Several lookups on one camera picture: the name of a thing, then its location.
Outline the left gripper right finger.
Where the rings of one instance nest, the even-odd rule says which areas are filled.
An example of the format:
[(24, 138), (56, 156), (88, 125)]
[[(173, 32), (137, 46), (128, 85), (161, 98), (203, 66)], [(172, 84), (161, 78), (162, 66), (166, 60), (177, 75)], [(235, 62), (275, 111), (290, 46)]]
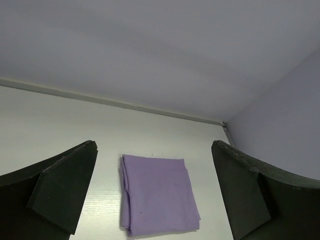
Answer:
[(318, 240), (320, 182), (251, 157), (222, 140), (211, 147), (235, 240)]

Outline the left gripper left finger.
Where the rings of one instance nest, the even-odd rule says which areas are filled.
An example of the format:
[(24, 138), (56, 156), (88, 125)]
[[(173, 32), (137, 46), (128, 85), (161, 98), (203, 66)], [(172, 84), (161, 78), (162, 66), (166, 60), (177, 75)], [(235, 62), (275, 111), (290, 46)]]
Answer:
[(85, 141), (0, 177), (2, 240), (68, 240), (81, 216), (98, 155)]

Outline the purple t shirt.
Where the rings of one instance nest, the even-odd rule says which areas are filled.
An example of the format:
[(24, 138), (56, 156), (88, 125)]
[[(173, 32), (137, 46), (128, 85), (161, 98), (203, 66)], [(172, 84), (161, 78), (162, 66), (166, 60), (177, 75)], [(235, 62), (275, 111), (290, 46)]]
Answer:
[(120, 227), (129, 237), (199, 230), (201, 217), (183, 159), (124, 154), (119, 174)]

